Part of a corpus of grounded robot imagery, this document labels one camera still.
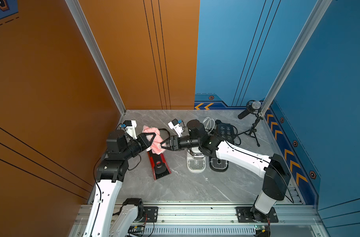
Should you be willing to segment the pink cloth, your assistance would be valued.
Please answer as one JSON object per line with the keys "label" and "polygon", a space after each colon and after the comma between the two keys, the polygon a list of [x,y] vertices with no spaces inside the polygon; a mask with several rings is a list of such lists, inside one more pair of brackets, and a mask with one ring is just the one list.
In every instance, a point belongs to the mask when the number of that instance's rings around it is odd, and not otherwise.
{"label": "pink cloth", "polygon": [[164,141],[160,136],[160,130],[156,127],[148,127],[146,125],[143,126],[143,133],[155,133],[154,140],[147,151],[151,151],[153,154],[161,155],[165,152],[165,149],[161,147],[161,143]]}

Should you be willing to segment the red coffee machine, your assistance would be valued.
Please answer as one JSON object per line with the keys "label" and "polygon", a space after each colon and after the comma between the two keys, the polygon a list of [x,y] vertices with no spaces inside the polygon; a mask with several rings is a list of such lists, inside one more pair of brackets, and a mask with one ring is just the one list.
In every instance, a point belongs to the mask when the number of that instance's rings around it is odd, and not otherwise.
{"label": "red coffee machine", "polygon": [[147,152],[150,165],[152,168],[153,179],[158,180],[164,176],[171,174],[170,168],[166,162],[164,154],[154,154],[152,151]]}

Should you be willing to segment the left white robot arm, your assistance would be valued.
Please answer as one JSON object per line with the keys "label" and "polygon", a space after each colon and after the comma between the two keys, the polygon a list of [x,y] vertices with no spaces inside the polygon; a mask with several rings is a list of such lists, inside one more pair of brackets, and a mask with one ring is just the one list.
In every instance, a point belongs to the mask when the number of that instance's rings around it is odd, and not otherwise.
{"label": "left white robot arm", "polygon": [[134,222],[145,219],[142,199],[128,198],[112,222],[116,199],[129,171],[128,160],[148,149],[155,137],[156,133],[141,133],[133,139],[121,129],[108,135],[107,150],[94,175],[95,196],[85,237],[124,237]]}

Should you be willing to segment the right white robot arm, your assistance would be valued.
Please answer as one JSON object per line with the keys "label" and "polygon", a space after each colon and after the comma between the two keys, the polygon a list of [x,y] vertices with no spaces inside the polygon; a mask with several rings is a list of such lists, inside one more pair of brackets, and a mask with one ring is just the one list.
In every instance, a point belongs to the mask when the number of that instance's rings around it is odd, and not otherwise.
{"label": "right white robot arm", "polygon": [[228,142],[225,138],[211,135],[204,124],[193,119],[187,123],[187,136],[170,136],[160,143],[170,151],[198,148],[205,156],[214,157],[241,166],[263,179],[262,190],[250,209],[255,222],[268,222],[270,211],[277,201],[283,201],[291,179],[290,171],[281,155],[257,154]]}

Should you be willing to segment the white coffee machine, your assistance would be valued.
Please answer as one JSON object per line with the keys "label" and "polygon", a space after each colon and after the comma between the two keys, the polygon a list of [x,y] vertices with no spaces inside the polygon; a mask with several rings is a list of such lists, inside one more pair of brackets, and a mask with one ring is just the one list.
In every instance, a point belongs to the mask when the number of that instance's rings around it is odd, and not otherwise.
{"label": "white coffee machine", "polygon": [[206,156],[199,148],[187,149],[187,169],[191,173],[202,173],[206,169]]}

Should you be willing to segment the black coffee machine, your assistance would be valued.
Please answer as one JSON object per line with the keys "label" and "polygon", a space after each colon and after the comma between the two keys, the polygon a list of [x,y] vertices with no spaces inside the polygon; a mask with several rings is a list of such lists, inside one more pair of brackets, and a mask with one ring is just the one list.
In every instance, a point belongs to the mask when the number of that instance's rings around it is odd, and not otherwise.
{"label": "black coffee machine", "polygon": [[[221,120],[216,120],[216,126],[212,130],[212,135],[215,135],[222,144],[226,142],[234,145],[237,129],[230,123],[224,123]],[[215,172],[226,172],[229,167],[229,161],[223,160],[220,157],[209,157],[209,167]]]}

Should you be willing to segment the green circuit board left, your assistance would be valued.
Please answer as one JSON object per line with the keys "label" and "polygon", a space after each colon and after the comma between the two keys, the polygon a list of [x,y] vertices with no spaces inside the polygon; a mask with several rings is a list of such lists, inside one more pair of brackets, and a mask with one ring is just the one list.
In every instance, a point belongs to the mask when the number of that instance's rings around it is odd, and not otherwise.
{"label": "green circuit board left", "polygon": [[127,232],[128,237],[142,237],[145,233],[145,226],[130,226]]}

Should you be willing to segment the green circuit board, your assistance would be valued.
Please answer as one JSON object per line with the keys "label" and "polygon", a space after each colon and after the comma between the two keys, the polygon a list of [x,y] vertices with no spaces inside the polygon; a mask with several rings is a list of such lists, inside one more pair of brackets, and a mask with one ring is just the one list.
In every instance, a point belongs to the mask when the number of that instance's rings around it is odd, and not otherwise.
{"label": "green circuit board", "polygon": [[270,237],[271,229],[270,226],[261,226],[259,229],[256,230],[254,237]]}
{"label": "green circuit board", "polygon": [[145,226],[130,226],[127,232],[128,237],[142,237],[145,233]]}

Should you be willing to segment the green circuit board right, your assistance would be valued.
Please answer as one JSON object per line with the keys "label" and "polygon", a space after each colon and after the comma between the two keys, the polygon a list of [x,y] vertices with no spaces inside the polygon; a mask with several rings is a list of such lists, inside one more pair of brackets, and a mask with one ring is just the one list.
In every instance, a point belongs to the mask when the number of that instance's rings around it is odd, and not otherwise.
{"label": "green circuit board right", "polygon": [[254,237],[270,237],[271,229],[270,226],[261,226],[259,229],[256,230]]}

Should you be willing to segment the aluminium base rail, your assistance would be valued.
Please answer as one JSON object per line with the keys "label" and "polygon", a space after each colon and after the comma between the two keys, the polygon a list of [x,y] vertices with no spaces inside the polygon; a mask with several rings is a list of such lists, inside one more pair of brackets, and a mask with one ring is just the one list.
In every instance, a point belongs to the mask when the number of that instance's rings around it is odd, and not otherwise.
{"label": "aluminium base rail", "polygon": [[327,237],[313,206],[277,204],[268,222],[255,222],[251,206],[238,202],[169,202],[144,204],[143,237],[253,237],[261,226],[270,226],[271,237]]}

